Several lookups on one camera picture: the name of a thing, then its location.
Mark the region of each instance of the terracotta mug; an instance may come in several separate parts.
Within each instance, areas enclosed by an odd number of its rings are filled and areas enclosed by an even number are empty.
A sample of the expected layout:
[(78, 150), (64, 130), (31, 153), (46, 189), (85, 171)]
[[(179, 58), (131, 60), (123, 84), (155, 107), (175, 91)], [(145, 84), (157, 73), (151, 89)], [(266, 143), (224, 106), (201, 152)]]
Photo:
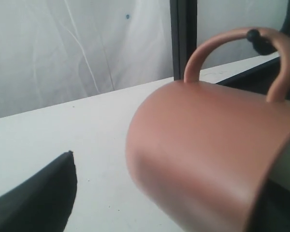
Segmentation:
[(206, 57), (251, 29), (231, 30), (200, 45), (184, 80), (152, 93), (130, 124), (130, 175), (186, 231), (247, 231), (270, 175), (290, 190), (290, 152), (284, 154), (290, 145), (290, 38), (256, 28), (281, 56), (267, 96), (199, 81)]

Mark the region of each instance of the white table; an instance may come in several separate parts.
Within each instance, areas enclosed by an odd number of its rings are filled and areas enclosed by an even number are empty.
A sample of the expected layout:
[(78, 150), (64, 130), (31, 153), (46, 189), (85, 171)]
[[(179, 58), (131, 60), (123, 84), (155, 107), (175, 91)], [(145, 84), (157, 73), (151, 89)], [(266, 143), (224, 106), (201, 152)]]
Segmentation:
[[(202, 70), (201, 80), (216, 83), (275, 56)], [(0, 196), (72, 150), (78, 191), (65, 232), (180, 232), (134, 186), (124, 154), (126, 132), (137, 107), (172, 80), (1, 118)]]

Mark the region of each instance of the black object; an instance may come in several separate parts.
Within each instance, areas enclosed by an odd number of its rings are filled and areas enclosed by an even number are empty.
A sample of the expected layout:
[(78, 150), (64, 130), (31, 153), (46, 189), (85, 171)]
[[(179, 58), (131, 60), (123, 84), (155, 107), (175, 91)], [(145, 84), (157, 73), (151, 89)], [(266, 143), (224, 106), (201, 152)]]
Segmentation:
[(70, 151), (0, 197), (0, 232), (63, 232), (76, 190)]
[(170, 0), (174, 80), (197, 48), (197, 0)]
[[(290, 37), (290, 0), (288, 1), (286, 18), (280, 32)], [(251, 35), (247, 39), (252, 42), (253, 48), (259, 55), (269, 55), (276, 51), (267, 39), (260, 37), (260, 34), (251, 32)]]
[[(279, 68), (280, 58), (275, 58), (218, 84), (265, 95), (277, 77)], [(268, 180), (248, 232), (290, 232), (290, 191)]]

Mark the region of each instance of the black frame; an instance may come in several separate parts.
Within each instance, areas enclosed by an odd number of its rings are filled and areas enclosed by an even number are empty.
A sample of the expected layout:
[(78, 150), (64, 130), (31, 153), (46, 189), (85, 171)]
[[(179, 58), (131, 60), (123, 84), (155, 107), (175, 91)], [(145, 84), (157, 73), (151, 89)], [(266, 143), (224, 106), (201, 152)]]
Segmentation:
[(184, 78), (197, 47), (197, 0), (170, 0), (174, 80)]

